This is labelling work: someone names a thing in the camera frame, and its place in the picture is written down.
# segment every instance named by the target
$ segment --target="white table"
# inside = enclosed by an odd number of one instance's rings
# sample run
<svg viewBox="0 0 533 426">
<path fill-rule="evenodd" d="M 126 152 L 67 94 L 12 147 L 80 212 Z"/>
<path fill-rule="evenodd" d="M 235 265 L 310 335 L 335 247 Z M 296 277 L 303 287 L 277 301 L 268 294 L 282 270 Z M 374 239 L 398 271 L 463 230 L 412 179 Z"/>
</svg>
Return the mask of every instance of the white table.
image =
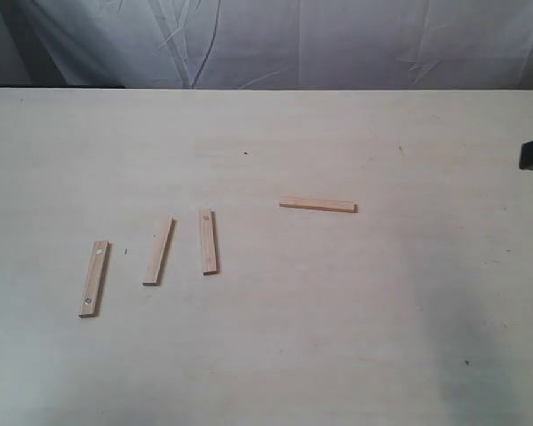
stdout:
<svg viewBox="0 0 533 426">
<path fill-rule="evenodd" d="M 533 92 L 0 90 L 0 425 L 533 425 L 531 139 Z"/>
</svg>

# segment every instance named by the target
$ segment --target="white fabric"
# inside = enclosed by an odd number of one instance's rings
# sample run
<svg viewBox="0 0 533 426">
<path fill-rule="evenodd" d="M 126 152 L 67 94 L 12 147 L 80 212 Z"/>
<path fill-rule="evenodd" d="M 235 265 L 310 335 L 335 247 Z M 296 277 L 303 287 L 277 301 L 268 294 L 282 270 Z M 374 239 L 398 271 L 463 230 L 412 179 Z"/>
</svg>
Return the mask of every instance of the white fabric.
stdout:
<svg viewBox="0 0 533 426">
<path fill-rule="evenodd" d="M 533 0 L 33 0 L 72 84 L 533 87 Z"/>
</svg>

